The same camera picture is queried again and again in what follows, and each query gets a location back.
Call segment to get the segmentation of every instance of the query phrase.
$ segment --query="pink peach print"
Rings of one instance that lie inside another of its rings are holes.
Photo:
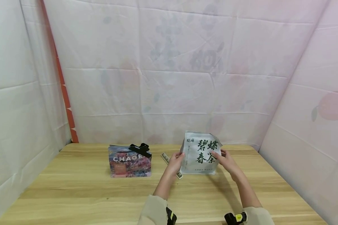
[[[315,121],[317,115],[326,120],[338,120],[338,91],[330,92],[325,95],[312,110],[312,121]]]

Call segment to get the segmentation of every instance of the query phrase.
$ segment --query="woman's left hand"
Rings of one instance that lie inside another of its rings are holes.
[[[181,152],[174,153],[169,160],[169,164],[165,169],[165,173],[175,176],[176,173],[179,171],[180,166],[182,165],[183,158],[184,158],[184,153],[181,153]]]

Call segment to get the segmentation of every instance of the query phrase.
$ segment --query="hand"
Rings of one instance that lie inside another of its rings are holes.
[[[180,166],[182,165],[183,158],[184,158],[184,153],[181,153],[181,152],[174,153],[169,160],[169,164],[165,169],[165,173],[175,176],[176,173],[179,171]]]
[[[227,150],[221,149],[221,155],[212,151],[212,155],[219,160],[219,163],[228,171],[232,179],[237,182],[241,176],[244,176],[243,171],[236,164],[233,157],[229,154]]]

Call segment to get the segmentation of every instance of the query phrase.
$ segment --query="yellow tag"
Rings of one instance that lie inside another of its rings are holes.
[[[240,222],[243,219],[243,215],[242,214],[237,214],[237,215],[235,215],[235,218],[236,218],[237,222]]]

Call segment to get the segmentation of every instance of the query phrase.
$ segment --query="gift bag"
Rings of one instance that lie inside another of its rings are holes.
[[[151,176],[151,157],[143,155],[151,155],[150,152],[139,154],[129,148],[131,146],[109,146],[110,176],[114,178]]]
[[[183,174],[215,174],[219,161],[211,152],[221,154],[222,144],[219,139],[210,133],[186,131],[181,152],[185,157],[180,172]]]

